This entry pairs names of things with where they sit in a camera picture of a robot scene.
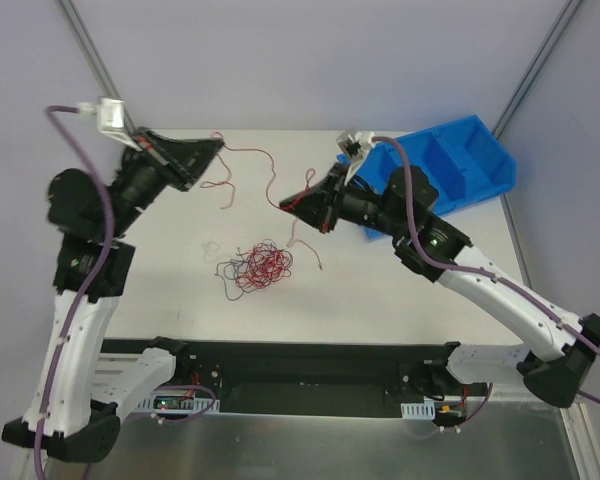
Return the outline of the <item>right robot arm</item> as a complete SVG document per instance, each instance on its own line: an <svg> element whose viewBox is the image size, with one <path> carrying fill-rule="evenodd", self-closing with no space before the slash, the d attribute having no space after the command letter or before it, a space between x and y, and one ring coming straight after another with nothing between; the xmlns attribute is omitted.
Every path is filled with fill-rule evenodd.
<svg viewBox="0 0 600 480"><path fill-rule="evenodd" d="M449 395L464 384L522 385L551 406L570 407L600 357L600 316L561 309L499 269L433 213L438 192L419 167L396 168L381 194L348 173L348 165L334 164L315 185L281 200L280 209L323 234L344 220L391 237L411 272L465 297L520 340L455 345L430 369L432 387Z"/></svg>

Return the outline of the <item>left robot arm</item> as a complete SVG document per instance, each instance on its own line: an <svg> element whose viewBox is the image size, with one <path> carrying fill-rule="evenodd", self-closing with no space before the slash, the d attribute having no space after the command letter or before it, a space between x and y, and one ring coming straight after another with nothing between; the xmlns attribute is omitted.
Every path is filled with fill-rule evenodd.
<svg viewBox="0 0 600 480"><path fill-rule="evenodd" d="M102 461L123 421L154 389L179 389L192 379L188 346L157 337L112 384L93 385L135 254L122 240L126 231L166 188L189 191L224 146L218 137L175 140L147 128L132 139L110 185L67 169L48 188L48 220L63 235L52 336L32 404L4 425L2 439L67 463Z"/></svg>

